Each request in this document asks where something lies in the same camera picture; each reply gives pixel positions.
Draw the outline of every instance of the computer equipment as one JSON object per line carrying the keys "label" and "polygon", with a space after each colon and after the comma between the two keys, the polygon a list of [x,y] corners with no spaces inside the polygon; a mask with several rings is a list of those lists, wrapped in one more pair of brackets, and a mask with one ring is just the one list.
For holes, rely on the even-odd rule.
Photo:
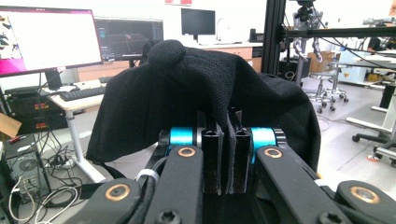
{"label": "computer equipment", "polygon": [[95,95],[105,94],[106,87],[90,88],[79,91],[61,92],[59,95],[64,101],[73,101]]}
{"label": "computer equipment", "polygon": [[163,21],[96,17],[95,26],[104,61],[140,59],[146,43],[163,40]]}
{"label": "computer equipment", "polygon": [[99,77],[100,83],[104,84],[107,83],[113,77]]}
{"label": "computer equipment", "polygon": [[64,110],[47,96],[38,94],[37,89],[32,86],[5,90],[9,116],[22,123],[18,134],[67,128]]}
{"label": "computer equipment", "polygon": [[20,141],[5,146],[7,165],[15,183],[21,178],[18,188],[22,203],[31,201],[28,192],[36,200],[50,193],[50,182],[32,134]]}
{"label": "computer equipment", "polygon": [[[290,57],[289,62],[287,59],[279,61],[278,76],[286,79],[287,81],[295,81],[295,75],[298,69],[298,57]],[[307,62],[303,62],[302,77],[308,77],[309,66],[311,65],[311,58],[307,58]]]}
{"label": "computer equipment", "polygon": [[181,9],[181,33],[193,35],[198,42],[198,35],[216,34],[216,12],[202,9]]}
{"label": "computer equipment", "polygon": [[102,63],[90,9],[0,6],[0,77],[44,72],[52,90],[59,70]]}
{"label": "computer equipment", "polygon": [[[3,142],[0,141],[0,224],[11,223],[12,217],[10,216],[8,209],[8,199],[11,189],[14,186],[14,182],[11,179],[10,171],[5,159],[5,152],[3,148]],[[11,209],[13,212],[18,210],[19,198],[14,197],[11,203]]]}

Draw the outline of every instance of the brass bushing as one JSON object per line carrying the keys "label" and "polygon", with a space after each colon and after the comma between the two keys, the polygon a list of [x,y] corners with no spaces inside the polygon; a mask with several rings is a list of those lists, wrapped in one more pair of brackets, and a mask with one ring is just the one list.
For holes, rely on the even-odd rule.
{"label": "brass bushing", "polygon": [[181,157],[191,157],[195,154],[195,149],[192,147],[183,147],[178,150],[177,154]]}
{"label": "brass bushing", "polygon": [[282,152],[275,148],[267,148],[264,150],[264,153],[266,156],[274,159],[282,157]]}
{"label": "brass bushing", "polygon": [[366,203],[380,203],[381,199],[379,196],[370,189],[363,187],[352,187],[350,192],[356,198],[366,202]]}
{"label": "brass bushing", "polygon": [[[118,194],[116,192],[117,190],[123,190],[123,191],[120,194]],[[106,191],[106,198],[110,201],[117,202],[117,201],[124,199],[126,196],[128,196],[130,191],[131,191],[131,189],[129,188],[128,185],[117,184],[117,185],[111,186],[111,188],[109,188]]]}

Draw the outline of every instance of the screw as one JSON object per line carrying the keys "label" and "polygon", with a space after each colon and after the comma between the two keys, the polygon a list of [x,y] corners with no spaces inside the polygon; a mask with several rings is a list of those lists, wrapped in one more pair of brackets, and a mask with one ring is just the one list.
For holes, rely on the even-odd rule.
{"label": "screw", "polygon": [[174,210],[167,210],[161,212],[157,216],[157,220],[155,221],[156,224],[180,224],[180,216]]}
{"label": "screw", "polygon": [[321,224],[345,224],[344,220],[341,219],[335,213],[322,213],[319,216],[319,223]]}

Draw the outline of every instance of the keyboard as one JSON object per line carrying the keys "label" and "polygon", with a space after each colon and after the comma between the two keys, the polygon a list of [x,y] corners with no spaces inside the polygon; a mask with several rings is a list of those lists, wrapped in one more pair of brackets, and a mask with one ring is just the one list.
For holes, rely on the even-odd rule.
{"label": "keyboard", "polygon": [[97,87],[79,91],[61,92],[59,95],[64,101],[73,101],[105,93],[106,87]]}
{"label": "keyboard", "polygon": [[107,83],[113,77],[99,77],[100,83]]}

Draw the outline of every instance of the wooden cabinet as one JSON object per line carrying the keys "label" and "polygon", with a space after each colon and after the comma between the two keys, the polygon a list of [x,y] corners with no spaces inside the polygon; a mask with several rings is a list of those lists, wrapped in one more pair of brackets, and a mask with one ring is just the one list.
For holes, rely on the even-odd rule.
{"label": "wooden cabinet", "polygon": [[253,58],[253,47],[239,47],[239,48],[210,48],[205,50],[215,50],[225,53],[231,53],[241,56],[245,59],[256,72],[262,70],[262,58]]}
{"label": "wooden cabinet", "polygon": [[129,68],[128,61],[105,62],[103,64],[78,68],[79,81],[95,80],[99,77],[114,77]]}
{"label": "wooden cabinet", "polygon": [[241,56],[244,59],[251,59],[252,55],[252,47],[242,47],[242,48],[218,48],[218,49],[206,49],[206,50],[215,50],[221,51],[225,53],[231,53]]}

